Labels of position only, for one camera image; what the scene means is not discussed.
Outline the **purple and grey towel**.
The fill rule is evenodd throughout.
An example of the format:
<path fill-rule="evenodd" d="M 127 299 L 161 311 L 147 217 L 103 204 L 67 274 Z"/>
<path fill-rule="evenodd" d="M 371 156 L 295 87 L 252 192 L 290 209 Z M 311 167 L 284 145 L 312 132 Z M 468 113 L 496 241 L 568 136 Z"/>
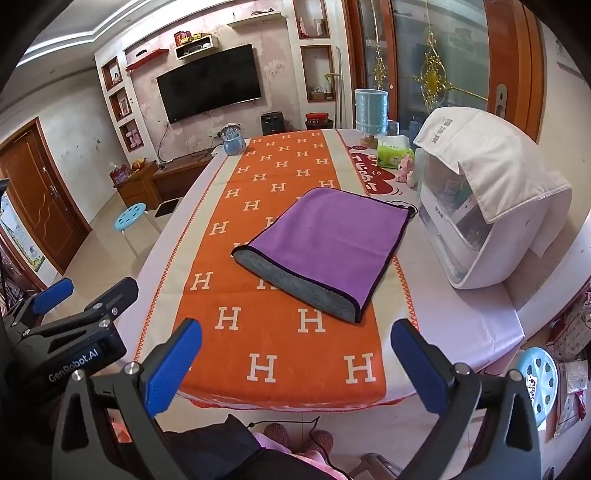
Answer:
<path fill-rule="evenodd" d="M 318 187 L 231 256 L 287 295 L 359 324 L 417 213 L 405 202 Z"/>

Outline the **blue round plastic stool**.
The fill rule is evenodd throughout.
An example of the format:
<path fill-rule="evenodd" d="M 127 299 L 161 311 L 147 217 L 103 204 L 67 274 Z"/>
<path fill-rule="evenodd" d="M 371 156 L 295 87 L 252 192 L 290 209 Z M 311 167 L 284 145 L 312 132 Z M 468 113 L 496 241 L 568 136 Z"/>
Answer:
<path fill-rule="evenodd" d="M 114 221 L 114 230 L 121 234 L 124 241 L 130 248 L 131 252 L 135 257 L 138 256 L 138 251 L 132 245 L 130 240 L 126 236 L 126 231 L 134 225 L 140 218 L 145 218 L 158 234 L 161 233 L 161 229 L 157 225 L 155 219 L 147 213 L 147 206 L 145 203 L 139 202 L 131 205 L 124 210 Z"/>

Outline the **orange H pattern table runner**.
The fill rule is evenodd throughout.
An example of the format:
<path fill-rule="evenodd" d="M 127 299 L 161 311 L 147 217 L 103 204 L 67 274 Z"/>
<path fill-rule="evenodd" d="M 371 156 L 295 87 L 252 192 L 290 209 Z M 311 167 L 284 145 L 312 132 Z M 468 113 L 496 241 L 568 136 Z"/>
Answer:
<path fill-rule="evenodd" d="M 358 410 L 411 384 L 390 346 L 415 316 L 396 252 L 408 205 L 370 199 L 334 130 L 259 137 L 191 207 L 150 296 L 137 359 L 180 323 L 200 349 L 179 391 L 235 409 Z"/>

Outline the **white countertop appliance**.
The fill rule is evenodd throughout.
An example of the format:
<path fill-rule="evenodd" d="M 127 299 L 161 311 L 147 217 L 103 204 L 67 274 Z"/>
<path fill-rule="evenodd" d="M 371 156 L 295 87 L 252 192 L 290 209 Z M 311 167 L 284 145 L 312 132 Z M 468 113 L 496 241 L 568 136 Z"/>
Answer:
<path fill-rule="evenodd" d="M 456 289 L 479 289 L 503 282 L 533 252 L 530 245 L 548 203 L 536 202 L 488 224 L 466 178 L 421 151 L 426 165 L 419 213 L 450 283 Z"/>

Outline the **wooden TV cabinet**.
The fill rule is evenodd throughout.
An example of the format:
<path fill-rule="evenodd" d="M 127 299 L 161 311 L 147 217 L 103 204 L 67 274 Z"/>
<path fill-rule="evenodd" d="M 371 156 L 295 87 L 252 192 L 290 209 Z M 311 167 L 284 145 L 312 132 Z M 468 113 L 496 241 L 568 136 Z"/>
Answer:
<path fill-rule="evenodd" d="M 183 197 L 212 158 L 211 150 L 205 149 L 173 160 L 163 168 L 150 161 L 113 188 L 127 207 L 144 203 L 147 210 L 156 210 L 165 201 Z"/>

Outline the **brown wooden door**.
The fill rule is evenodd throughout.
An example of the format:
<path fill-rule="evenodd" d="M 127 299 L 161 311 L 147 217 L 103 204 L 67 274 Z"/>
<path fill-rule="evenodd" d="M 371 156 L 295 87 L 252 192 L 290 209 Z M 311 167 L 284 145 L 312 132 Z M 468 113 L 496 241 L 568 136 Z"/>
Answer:
<path fill-rule="evenodd" d="M 29 235 L 63 274 L 91 232 L 53 160 L 35 118 L 1 143 L 8 197 Z"/>

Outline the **pink plush toy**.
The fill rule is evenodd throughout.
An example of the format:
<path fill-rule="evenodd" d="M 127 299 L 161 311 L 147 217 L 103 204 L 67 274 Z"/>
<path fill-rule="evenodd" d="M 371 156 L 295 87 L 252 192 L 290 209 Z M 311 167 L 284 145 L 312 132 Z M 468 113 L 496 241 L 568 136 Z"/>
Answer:
<path fill-rule="evenodd" d="M 414 156 L 412 154 L 405 155 L 400 161 L 399 168 L 396 172 L 396 178 L 394 179 L 398 183 L 404 183 L 409 188 L 414 188 L 416 186 L 414 166 Z"/>

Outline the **white cloth appliance cover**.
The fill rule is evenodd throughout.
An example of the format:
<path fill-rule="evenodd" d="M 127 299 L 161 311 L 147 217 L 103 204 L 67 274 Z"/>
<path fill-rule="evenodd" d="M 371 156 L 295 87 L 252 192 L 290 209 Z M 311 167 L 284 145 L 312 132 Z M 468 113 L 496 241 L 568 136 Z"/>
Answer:
<path fill-rule="evenodd" d="M 488 224 L 546 201 L 548 210 L 530 245 L 537 256 L 563 229 L 572 186 L 546 168 L 539 145 L 510 122 L 471 107 L 441 107 L 429 115 L 414 143 L 466 178 Z"/>

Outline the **green tissue pack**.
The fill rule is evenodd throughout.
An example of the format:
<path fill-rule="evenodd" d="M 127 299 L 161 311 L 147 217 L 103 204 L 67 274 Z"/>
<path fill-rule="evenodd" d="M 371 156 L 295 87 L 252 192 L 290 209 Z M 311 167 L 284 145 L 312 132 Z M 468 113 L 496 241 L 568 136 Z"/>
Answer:
<path fill-rule="evenodd" d="M 404 159 L 414 160 L 410 140 L 405 135 L 378 137 L 378 165 L 386 169 L 398 170 Z"/>

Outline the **black air fryer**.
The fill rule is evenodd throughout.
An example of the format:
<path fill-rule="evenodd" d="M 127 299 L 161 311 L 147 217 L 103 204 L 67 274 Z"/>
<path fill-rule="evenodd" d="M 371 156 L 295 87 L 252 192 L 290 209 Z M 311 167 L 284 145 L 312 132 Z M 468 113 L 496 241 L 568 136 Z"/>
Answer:
<path fill-rule="evenodd" d="M 280 111 L 267 112 L 260 116 L 263 136 L 284 133 L 287 131 L 283 113 Z"/>

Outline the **blue cylindrical table lamp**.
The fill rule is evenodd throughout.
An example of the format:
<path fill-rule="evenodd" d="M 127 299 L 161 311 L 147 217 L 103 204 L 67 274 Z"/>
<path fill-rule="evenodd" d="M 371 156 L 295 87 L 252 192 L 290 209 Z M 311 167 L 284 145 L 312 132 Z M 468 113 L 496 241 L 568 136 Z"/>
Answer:
<path fill-rule="evenodd" d="M 388 127 L 389 93 L 380 89 L 355 90 L 356 131 L 362 133 L 361 142 L 369 149 L 378 148 L 378 136 Z"/>

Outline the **red and black basket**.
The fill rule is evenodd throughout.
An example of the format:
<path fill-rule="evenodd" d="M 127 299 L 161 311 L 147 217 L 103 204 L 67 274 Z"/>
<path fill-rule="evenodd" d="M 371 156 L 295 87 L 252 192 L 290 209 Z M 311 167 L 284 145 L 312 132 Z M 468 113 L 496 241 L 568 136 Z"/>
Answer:
<path fill-rule="evenodd" d="M 305 115 L 305 127 L 308 130 L 332 129 L 334 122 L 328 112 L 310 112 Z"/>

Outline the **red wall shelf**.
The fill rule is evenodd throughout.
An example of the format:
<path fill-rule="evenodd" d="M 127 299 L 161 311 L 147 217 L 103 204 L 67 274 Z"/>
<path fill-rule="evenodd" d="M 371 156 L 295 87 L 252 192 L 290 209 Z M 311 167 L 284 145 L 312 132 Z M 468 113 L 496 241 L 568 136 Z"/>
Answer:
<path fill-rule="evenodd" d="M 149 63 L 150 61 L 154 60 L 155 58 L 158 58 L 162 55 L 167 55 L 168 52 L 169 52 L 168 48 L 155 49 L 149 53 L 144 54 L 143 56 L 141 56 L 140 58 L 138 58 L 134 62 L 128 64 L 125 68 L 125 71 L 132 72 L 132 71 L 140 68 L 141 66 L 145 65 L 146 63 Z"/>

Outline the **wall mounted black television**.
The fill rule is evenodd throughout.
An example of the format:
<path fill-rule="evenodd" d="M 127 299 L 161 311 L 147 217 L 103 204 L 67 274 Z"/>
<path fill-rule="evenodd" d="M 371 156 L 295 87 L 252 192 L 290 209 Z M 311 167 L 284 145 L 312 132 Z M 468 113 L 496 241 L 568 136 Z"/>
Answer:
<path fill-rule="evenodd" d="M 169 123 L 263 97 L 252 44 L 212 53 L 156 80 Z"/>

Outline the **white wall shelf box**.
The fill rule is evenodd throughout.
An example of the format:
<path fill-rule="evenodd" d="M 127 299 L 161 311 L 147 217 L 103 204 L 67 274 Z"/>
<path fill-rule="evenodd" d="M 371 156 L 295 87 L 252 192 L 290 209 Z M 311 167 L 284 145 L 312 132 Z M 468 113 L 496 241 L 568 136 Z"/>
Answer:
<path fill-rule="evenodd" d="M 219 48 L 218 39 L 211 34 L 191 37 L 182 45 L 177 46 L 175 56 L 177 60 L 184 60 L 189 57 L 208 55 Z"/>

